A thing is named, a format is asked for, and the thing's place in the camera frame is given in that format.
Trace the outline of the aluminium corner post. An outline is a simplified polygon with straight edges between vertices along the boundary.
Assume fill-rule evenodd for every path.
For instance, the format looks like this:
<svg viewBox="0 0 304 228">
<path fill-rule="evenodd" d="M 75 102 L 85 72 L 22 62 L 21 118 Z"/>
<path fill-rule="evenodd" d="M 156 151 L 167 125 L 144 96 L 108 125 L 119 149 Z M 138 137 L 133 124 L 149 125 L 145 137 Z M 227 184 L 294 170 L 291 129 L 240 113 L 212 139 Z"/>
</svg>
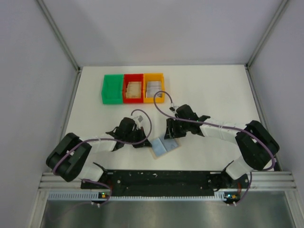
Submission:
<svg viewBox="0 0 304 228">
<path fill-rule="evenodd" d="M 285 11 L 287 10 L 290 2 L 291 2 L 290 0 L 280 1 L 280 4 L 279 4 L 278 8 L 275 11 L 273 17 L 271 18 L 271 20 L 270 20 L 267 28 L 265 29 L 261 39 L 259 40 L 258 44 L 256 45 L 256 47 L 255 47 L 254 51 L 252 52 L 249 60 L 245 64 L 246 69 L 249 70 L 252 67 L 252 65 L 254 64 L 254 62 L 256 61 L 256 59 L 257 59 L 258 55 L 260 54 L 260 52 L 262 51 L 264 45 L 267 43 L 268 39 L 270 38 L 270 36 L 273 33 L 274 29 L 276 28 L 277 24 L 279 23 L 281 17 L 283 16 Z"/>
<path fill-rule="evenodd" d="M 75 69 L 75 71 L 79 72 L 81 67 L 78 64 L 76 58 L 72 54 L 71 49 L 69 48 L 66 40 L 64 39 L 64 36 L 62 32 L 60 31 L 58 25 L 56 24 L 51 12 L 49 11 L 46 3 L 44 0 L 35 0 L 35 3 L 37 4 L 38 8 L 42 12 L 44 18 L 46 19 L 53 35 L 55 36 L 58 44 L 60 45 L 61 49 L 63 50 L 64 54 L 66 55 L 68 61 L 71 63 L 72 67 Z"/>
</svg>

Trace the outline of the green plastic bin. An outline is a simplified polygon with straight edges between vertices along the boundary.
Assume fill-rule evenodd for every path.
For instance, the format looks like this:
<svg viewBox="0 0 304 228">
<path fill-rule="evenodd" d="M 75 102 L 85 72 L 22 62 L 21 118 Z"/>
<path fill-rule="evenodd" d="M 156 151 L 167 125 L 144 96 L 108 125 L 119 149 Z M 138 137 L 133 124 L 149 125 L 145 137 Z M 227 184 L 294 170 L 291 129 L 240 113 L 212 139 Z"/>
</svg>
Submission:
<svg viewBox="0 0 304 228">
<path fill-rule="evenodd" d="M 123 103 L 123 74 L 104 75 L 101 91 L 102 102 L 106 105 L 117 105 Z"/>
</svg>

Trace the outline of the stack of cards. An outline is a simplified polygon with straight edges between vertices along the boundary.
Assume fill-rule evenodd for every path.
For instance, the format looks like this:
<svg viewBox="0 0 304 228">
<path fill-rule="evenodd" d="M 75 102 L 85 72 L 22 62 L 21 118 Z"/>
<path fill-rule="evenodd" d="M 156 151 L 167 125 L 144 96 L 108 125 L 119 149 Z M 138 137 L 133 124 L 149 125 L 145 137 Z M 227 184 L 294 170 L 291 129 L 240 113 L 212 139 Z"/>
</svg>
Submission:
<svg viewBox="0 0 304 228">
<path fill-rule="evenodd" d="M 162 90 L 161 81 L 148 81 L 146 85 L 146 98 L 153 98 L 154 95 Z"/>
</svg>

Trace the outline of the red plastic bin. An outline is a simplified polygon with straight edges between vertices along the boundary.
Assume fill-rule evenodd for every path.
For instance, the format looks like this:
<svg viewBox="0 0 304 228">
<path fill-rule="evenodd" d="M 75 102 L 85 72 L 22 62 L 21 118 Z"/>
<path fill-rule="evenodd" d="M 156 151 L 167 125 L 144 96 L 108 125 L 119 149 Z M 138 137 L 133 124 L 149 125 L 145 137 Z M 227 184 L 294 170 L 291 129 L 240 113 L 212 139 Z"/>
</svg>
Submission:
<svg viewBox="0 0 304 228">
<path fill-rule="evenodd" d="M 124 74 L 123 79 L 123 103 L 143 103 L 143 74 Z"/>
</svg>

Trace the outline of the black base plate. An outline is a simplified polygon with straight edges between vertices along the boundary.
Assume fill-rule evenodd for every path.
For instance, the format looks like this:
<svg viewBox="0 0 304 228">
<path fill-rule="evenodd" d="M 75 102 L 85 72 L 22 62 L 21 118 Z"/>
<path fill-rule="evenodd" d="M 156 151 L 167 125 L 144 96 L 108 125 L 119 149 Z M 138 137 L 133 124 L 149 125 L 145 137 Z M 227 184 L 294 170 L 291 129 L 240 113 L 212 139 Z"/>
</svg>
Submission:
<svg viewBox="0 0 304 228">
<path fill-rule="evenodd" d="M 99 183 L 115 197 L 214 196 L 223 189 L 246 189 L 248 176 L 232 179 L 222 171 L 107 170 Z"/>
</svg>

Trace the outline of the beige card holders stack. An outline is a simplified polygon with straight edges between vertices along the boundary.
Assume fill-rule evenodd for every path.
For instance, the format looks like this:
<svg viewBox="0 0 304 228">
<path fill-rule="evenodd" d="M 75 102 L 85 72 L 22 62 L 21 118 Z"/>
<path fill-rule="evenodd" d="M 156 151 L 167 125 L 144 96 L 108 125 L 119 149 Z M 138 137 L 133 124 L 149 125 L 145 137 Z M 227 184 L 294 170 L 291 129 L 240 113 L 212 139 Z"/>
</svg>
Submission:
<svg viewBox="0 0 304 228">
<path fill-rule="evenodd" d="M 141 82 L 129 82 L 125 92 L 126 98 L 141 98 L 141 87 Z"/>
</svg>

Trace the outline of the right aluminium corner post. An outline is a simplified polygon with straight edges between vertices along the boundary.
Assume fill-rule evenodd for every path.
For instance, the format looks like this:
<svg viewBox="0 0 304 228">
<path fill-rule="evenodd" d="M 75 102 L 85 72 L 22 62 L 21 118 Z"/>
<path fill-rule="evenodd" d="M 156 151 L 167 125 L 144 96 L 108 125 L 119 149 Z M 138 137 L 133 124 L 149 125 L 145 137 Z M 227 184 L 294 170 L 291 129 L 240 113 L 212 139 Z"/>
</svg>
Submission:
<svg viewBox="0 0 304 228">
<path fill-rule="evenodd" d="M 246 69 L 249 70 L 252 67 L 252 65 L 254 64 L 254 62 L 256 61 L 256 59 L 257 59 L 258 55 L 260 54 L 260 52 L 262 51 L 264 45 L 267 43 L 268 39 L 270 38 L 270 36 L 273 33 L 274 29 L 276 28 L 277 24 L 279 23 L 281 17 L 283 16 L 285 11 L 287 10 L 290 2 L 291 2 L 290 0 L 280 1 L 280 4 L 279 4 L 278 8 L 275 11 L 273 17 L 271 18 L 271 20 L 270 20 L 267 28 L 265 29 L 261 39 L 259 40 L 258 44 L 256 45 L 256 47 L 255 47 L 254 51 L 252 52 L 249 60 L 245 64 Z"/>
</svg>

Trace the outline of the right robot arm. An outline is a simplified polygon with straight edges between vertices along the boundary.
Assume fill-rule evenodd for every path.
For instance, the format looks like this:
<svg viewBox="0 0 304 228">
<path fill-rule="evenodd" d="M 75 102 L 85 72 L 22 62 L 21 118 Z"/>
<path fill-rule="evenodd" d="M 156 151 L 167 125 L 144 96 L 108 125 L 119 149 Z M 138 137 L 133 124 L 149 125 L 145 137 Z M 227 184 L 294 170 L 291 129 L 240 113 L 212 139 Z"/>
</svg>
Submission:
<svg viewBox="0 0 304 228">
<path fill-rule="evenodd" d="M 238 146 L 240 157 L 223 170 L 231 179 L 237 180 L 250 171 L 262 171 L 269 162 L 275 163 L 274 156 L 280 147 L 259 121 L 233 124 L 207 115 L 199 117 L 187 104 L 171 104 L 170 110 L 174 113 L 174 118 L 166 119 L 165 140 L 185 137 L 190 132 L 202 137 L 218 138 Z"/>
</svg>

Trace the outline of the left aluminium corner post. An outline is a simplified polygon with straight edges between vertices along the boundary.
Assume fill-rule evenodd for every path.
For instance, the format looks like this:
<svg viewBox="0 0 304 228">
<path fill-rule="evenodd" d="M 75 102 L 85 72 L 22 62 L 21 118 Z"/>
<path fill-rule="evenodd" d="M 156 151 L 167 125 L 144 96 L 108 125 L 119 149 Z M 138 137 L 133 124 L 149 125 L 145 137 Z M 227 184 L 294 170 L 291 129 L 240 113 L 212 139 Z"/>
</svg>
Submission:
<svg viewBox="0 0 304 228">
<path fill-rule="evenodd" d="M 69 48 L 66 40 L 64 39 L 64 36 L 62 32 L 60 31 L 58 25 L 56 24 L 51 12 L 49 11 L 46 3 L 44 0 L 35 0 L 35 3 L 37 4 L 38 8 L 42 12 L 44 18 L 46 19 L 53 35 L 55 36 L 58 44 L 60 45 L 61 49 L 63 50 L 64 54 L 66 55 L 68 61 L 71 63 L 72 67 L 75 69 L 75 71 L 79 72 L 81 67 L 78 64 L 76 58 L 72 54 L 71 49 Z"/>
</svg>

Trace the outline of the yellow plastic bin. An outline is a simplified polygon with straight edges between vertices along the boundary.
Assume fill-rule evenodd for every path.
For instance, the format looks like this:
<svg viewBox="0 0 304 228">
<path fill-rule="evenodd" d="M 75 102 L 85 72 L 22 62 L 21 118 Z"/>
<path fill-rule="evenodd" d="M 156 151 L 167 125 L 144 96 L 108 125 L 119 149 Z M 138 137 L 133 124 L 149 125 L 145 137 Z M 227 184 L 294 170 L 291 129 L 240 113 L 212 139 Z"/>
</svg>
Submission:
<svg viewBox="0 0 304 228">
<path fill-rule="evenodd" d="M 158 91 L 164 91 L 163 73 L 143 74 L 143 102 L 153 103 L 153 97 Z"/>
</svg>

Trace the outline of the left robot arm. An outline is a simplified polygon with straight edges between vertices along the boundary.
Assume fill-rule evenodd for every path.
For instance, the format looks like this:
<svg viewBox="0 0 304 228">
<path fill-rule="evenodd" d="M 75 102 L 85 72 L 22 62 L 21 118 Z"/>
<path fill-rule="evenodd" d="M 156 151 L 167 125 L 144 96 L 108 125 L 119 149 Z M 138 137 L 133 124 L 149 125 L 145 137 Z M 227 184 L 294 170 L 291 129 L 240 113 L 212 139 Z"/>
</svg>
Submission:
<svg viewBox="0 0 304 228">
<path fill-rule="evenodd" d="M 104 152 L 115 152 L 126 144 L 134 148 L 151 148 L 143 126 L 143 117 L 125 117 L 112 131 L 91 139 L 81 139 L 68 133 L 46 159 L 46 165 L 55 175 L 67 182 L 74 179 L 98 181 L 104 168 L 95 158 Z"/>
</svg>

